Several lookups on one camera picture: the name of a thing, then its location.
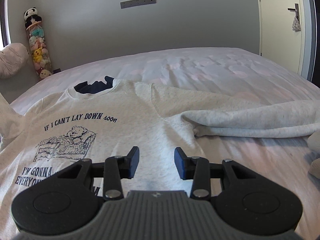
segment mattress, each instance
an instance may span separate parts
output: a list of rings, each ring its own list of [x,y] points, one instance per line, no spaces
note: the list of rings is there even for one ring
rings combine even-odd
[[[104,76],[202,90],[260,102],[320,100],[320,89],[276,63],[236,48],[189,48],[155,51],[101,60],[50,76],[11,103],[24,114],[36,101],[78,83]],[[320,181],[308,174],[313,160],[303,138],[197,138],[210,162],[233,159],[294,192],[303,215],[296,232],[305,240],[320,234]],[[212,192],[221,191],[212,180]]]

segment bed sheet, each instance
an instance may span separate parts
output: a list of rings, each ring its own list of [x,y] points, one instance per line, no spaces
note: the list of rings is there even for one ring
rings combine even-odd
[[[101,60],[65,70],[39,82],[11,106],[24,114],[48,94],[104,76],[220,93],[265,105],[320,100],[320,89],[276,63],[236,48],[189,48],[155,51]],[[305,240],[320,234],[320,181],[308,174],[317,157],[307,138],[197,138],[210,162],[231,158],[297,194],[303,216],[296,232]],[[212,180],[218,194],[220,184]]]

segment sweatshirt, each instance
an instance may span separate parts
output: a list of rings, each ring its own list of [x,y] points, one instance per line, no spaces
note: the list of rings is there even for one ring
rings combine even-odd
[[[296,137],[320,128],[319,101],[264,106],[210,92],[156,84],[113,81],[96,94],[74,88],[49,95],[25,115],[0,96],[0,239],[17,232],[10,215],[13,198],[22,190],[83,158],[104,162],[140,148],[140,162],[129,190],[185,190],[173,154],[205,154],[195,136]],[[92,193],[102,195],[102,179]]]

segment neckline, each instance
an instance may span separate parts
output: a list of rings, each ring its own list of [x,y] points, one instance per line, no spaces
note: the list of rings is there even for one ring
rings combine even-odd
[[[115,89],[118,84],[121,82],[121,79],[114,79],[113,80],[113,87],[112,88],[109,88],[109,89],[106,89],[106,90],[103,90],[103,91],[100,91],[96,94],[81,94],[79,92],[77,92],[75,90],[74,87],[71,87],[71,88],[68,88],[66,90],[66,93],[68,94],[68,96],[70,96],[72,99],[82,99],[82,100],[88,100],[88,99],[93,99],[93,98],[97,98],[99,96],[102,96],[102,95],[105,95],[109,92],[111,92],[113,89]]]

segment sweatshirt sleeve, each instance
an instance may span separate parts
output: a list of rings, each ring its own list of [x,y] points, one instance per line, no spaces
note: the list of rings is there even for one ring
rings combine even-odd
[[[289,138],[320,130],[320,101],[265,106],[226,95],[152,85],[152,102],[168,122],[189,123],[196,136]]]
[[[0,151],[25,128],[25,116],[17,114],[0,93]]]

